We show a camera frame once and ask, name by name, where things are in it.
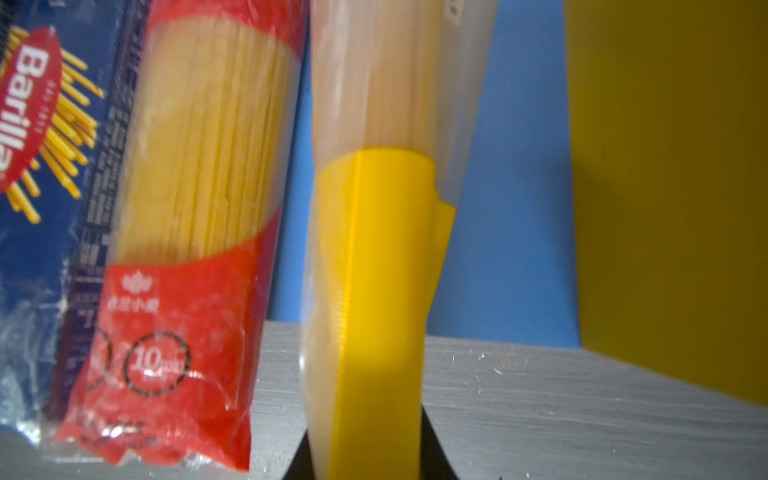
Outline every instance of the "plastic packaging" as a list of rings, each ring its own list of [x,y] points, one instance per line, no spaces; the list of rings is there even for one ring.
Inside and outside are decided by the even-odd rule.
[[[154,0],[98,334],[56,441],[248,470],[308,11]]]
[[[496,1],[313,0],[304,399],[318,478],[418,478],[425,324]]]
[[[2,4],[0,423],[35,444],[91,345],[145,3]]]

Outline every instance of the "barilla logo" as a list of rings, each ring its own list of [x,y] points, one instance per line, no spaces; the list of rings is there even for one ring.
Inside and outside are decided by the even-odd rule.
[[[122,280],[123,289],[134,295],[139,293],[148,292],[152,288],[152,277],[144,276],[140,271],[136,270],[133,275],[123,275]]]
[[[0,80],[0,193],[38,153],[60,85],[61,45],[52,28],[40,28],[18,46]]]

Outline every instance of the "tabletop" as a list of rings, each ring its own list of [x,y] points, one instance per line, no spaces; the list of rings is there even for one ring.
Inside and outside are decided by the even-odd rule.
[[[268,322],[250,478],[282,478],[305,429],[299,326]],[[423,403],[465,480],[765,480],[768,409],[577,350],[429,337]],[[54,464],[0,431],[6,480],[210,478],[132,463]]]

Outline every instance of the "yellow board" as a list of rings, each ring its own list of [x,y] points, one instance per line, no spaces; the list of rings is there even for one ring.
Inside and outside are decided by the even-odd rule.
[[[768,2],[564,13],[583,346],[768,403]]]

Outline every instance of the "clear plastic bag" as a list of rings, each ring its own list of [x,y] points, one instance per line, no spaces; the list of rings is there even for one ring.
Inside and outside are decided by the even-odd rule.
[[[318,478],[418,478],[425,323],[495,9],[313,0],[300,365]]]
[[[98,332],[56,442],[248,470],[308,11],[154,0]]]

